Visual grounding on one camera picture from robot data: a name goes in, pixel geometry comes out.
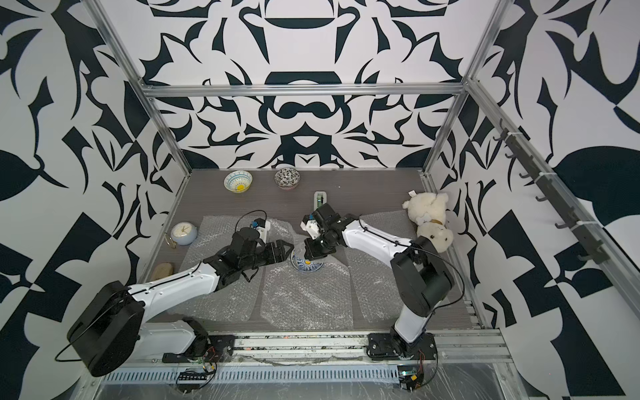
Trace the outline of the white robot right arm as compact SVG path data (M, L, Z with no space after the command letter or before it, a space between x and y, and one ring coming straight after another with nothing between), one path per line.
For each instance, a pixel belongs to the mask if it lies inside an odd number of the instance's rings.
M393 273L403 309L392 334L403 345L414 345L428 320L455 286L448 263L436 253L433 240L400 238L377 229L351 214L339 215L325 204L305 216L301 228L304 259L316 261L351 248L366 253Z

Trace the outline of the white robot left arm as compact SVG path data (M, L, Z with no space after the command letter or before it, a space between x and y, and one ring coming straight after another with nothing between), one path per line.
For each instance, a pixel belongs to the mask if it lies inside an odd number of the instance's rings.
M191 299L219 292L250 271L289 259L293 244L265 243L258 230L241 228L230 245L194 267L150 283L103 286L68 331L67 339L94 377L105 376L130 359L169 354L195 360L213 347L195 319L155 323L153 318Z

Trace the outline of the blue yellow floral bowl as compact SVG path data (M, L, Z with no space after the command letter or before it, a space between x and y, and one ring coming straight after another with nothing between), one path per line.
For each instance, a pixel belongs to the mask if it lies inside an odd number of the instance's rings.
M304 252L294 251L290 256L290 263L293 268L300 273L316 273L323 266L322 260L309 260L304 256Z

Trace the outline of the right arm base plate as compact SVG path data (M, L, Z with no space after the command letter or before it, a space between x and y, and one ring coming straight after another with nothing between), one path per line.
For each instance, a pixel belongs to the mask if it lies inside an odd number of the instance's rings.
M373 361L385 360L435 360L438 350L434 336L422 333L414 342L405 342L395 331L390 333L370 333L366 355Z

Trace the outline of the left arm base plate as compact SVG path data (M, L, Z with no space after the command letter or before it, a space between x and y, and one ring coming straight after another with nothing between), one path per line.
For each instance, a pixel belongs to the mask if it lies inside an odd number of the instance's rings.
M236 336L210 335L207 338L196 337L184 353L165 353L163 363L219 363L233 356Z

